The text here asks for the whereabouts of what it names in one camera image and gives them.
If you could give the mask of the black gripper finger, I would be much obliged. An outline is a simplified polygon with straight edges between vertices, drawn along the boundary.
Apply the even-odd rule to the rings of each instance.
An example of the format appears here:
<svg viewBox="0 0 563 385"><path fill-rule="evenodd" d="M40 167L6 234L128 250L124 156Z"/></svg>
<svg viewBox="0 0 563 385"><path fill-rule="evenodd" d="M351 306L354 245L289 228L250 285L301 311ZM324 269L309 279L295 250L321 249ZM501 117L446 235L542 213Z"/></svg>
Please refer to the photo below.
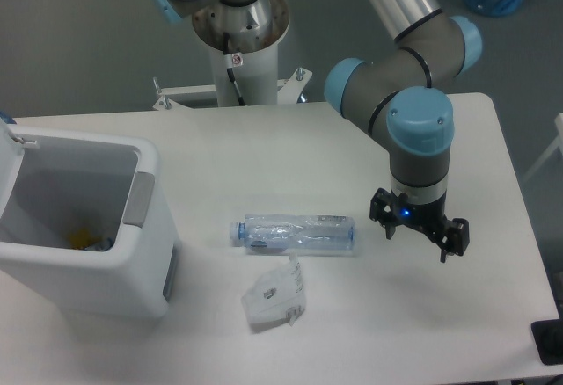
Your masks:
<svg viewBox="0 0 563 385"><path fill-rule="evenodd" d="M462 257L470 243L470 223L464 218L444 218L438 245L441 249L440 262L445 263L448 256Z"/></svg>
<svg viewBox="0 0 563 385"><path fill-rule="evenodd" d="M384 228L387 240L391 240L396 227L403 224L397 215L396 203L397 197L394 194L378 188L369 205L369 218Z"/></svg>

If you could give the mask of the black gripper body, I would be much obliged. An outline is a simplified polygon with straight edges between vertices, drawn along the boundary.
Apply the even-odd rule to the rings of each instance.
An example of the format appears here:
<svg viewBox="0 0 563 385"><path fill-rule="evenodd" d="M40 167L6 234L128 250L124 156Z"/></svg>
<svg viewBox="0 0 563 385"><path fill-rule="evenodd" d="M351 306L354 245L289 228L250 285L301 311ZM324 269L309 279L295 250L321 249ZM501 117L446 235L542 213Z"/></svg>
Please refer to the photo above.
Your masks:
<svg viewBox="0 0 563 385"><path fill-rule="evenodd" d="M445 215L444 192L436 200L429 203L414 204L407 200L407 195L402 193L397 196L393 192L383 190L383 202L390 209L384 211L383 227L387 236L393 236L397 226L406 226L425 236L446 236L452 226L452 220Z"/></svg>

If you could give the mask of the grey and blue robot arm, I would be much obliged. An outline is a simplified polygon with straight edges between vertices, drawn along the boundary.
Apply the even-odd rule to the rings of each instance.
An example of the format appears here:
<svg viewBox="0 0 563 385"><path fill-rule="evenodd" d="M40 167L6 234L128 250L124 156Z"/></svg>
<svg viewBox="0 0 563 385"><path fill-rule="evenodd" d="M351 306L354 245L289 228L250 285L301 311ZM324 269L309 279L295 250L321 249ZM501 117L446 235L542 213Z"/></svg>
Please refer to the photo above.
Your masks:
<svg viewBox="0 0 563 385"><path fill-rule="evenodd" d="M214 52L221 106L276 104L277 65L251 57L275 47L289 26L283 0L154 0L172 23L190 18ZM468 19L447 17L436 0L370 0L397 45L378 64L348 58L325 80L325 100L389 155L391 186L369 205L387 236L404 226L461 256L469 223L444 213L454 137L453 107L440 92L480 57L482 39Z"/></svg>

